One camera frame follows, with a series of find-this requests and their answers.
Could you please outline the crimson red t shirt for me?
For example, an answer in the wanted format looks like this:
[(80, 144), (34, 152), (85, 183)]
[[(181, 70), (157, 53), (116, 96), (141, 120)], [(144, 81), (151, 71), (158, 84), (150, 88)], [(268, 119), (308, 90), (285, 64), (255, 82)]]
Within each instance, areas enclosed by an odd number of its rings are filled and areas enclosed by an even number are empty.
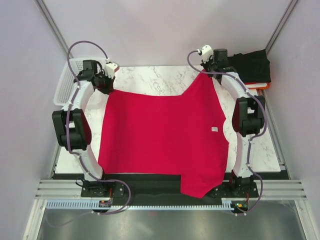
[(224, 180), (225, 121), (213, 80), (203, 73), (176, 96), (115, 90), (105, 107), (98, 164), (106, 174), (178, 175), (182, 194), (202, 198)]

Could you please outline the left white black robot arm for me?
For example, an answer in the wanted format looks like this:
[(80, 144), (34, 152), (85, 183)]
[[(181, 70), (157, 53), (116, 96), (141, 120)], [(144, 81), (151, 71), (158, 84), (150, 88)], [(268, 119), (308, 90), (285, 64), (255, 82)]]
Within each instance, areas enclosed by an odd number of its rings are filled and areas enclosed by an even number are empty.
[(112, 183), (103, 179), (104, 171), (91, 148), (92, 131), (85, 116), (87, 104), (95, 91), (109, 95), (114, 90), (115, 73), (119, 65), (106, 59), (83, 60), (79, 73), (74, 76), (73, 90), (61, 110), (52, 113), (57, 142), (73, 155), (84, 174), (79, 186), (83, 198), (105, 198), (110, 195)]

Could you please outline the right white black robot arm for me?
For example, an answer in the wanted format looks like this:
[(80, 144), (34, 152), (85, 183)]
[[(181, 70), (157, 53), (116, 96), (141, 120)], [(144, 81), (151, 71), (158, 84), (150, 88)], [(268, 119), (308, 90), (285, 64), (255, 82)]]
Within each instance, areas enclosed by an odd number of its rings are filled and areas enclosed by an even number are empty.
[(265, 98), (250, 92), (241, 73), (230, 65), (226, 49), (212, 49), (205, 45), (198, 50), (198, 54), (202, 57), (201, 66), (207, 75), (216, 79), (235, 102), (231, 123), (236, 133), (237, 147), (229, 192), (233, 197), (259, 197), (260, 192), (254, 181), (257, 173), (251, 166), (251, 151), (256, 139), (267, 130)]

